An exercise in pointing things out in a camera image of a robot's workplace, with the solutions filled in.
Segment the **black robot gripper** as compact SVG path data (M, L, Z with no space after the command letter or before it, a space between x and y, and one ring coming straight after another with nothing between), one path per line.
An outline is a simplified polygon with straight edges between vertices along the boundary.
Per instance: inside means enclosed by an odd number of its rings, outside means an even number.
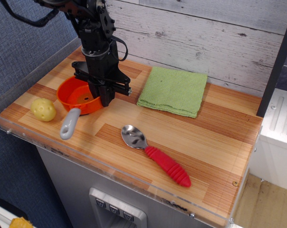
M77 79L88 83L93 98L100 96L103 107L108 107L115 98L115 92L129 96L132 92L130 78L118 67L120 59L116 46L110 46L104 53L89 53L81 48L85 61L75 61L72 67Z

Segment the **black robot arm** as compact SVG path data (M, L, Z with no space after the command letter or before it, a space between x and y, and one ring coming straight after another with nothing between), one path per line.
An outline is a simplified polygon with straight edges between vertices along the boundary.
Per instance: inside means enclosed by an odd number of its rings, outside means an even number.
M116 93L130 95L130 78L119 69L117 43L113 36L115 21L109 16L104 0L39 0L40 6L64 12L71 21L82 44L84 62L74 62L75 77L88 83L94 98L100 97L109 106Z

